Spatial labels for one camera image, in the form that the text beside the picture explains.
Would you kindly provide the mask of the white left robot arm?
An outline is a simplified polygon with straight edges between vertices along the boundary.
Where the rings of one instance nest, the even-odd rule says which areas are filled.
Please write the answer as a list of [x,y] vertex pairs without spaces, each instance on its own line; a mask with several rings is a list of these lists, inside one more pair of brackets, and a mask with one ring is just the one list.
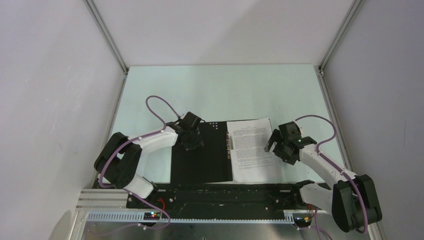
[[100,175],[102,188],[115,187],[138,196],[145,208],[153,208],[158,202],[153,182],[137,173],[138,166],[144,165],[143,157],[148,154],[178,145],[191,151],[203,147],[199,131],[202,119],[188,111],[177,121],[168,122],[160,129],[142,136],[129,138],[121,132],[114,133],[94,162],[94,169]]

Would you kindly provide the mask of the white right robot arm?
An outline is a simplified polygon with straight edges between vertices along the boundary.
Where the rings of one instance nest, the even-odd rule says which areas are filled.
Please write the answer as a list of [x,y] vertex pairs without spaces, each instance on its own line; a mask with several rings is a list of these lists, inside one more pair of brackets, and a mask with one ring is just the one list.
[[370,224],[383,218],[373,179],[341,167],[320,147],[321,143],[310,136],[302,136],[300,127],[291,121],[273,130],[264,150],[273,152],[284,163],[303,163],[327,184],[322,187],[312,180],[296,183],[290,196],[295,208],[304,209],[311,204],[331,214],[343,232],[366,233]]

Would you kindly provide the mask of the red and black file folder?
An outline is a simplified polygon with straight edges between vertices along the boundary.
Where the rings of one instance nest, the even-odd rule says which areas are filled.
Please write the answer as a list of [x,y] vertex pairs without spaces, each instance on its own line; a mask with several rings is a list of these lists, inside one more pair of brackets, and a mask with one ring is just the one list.
[[203,147],[184,150],[174,145],[171,152],[170,183],[174,185],[233,182],[227,121],[201,122]]

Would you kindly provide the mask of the printed paper sheet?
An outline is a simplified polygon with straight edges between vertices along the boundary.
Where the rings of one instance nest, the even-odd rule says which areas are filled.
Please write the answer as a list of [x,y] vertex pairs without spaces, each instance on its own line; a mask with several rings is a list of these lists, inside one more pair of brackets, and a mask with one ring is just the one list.
[[265,151],[272,135],[269,118],[226,122],[233,181],[271,183],[281,179],[279,160]]

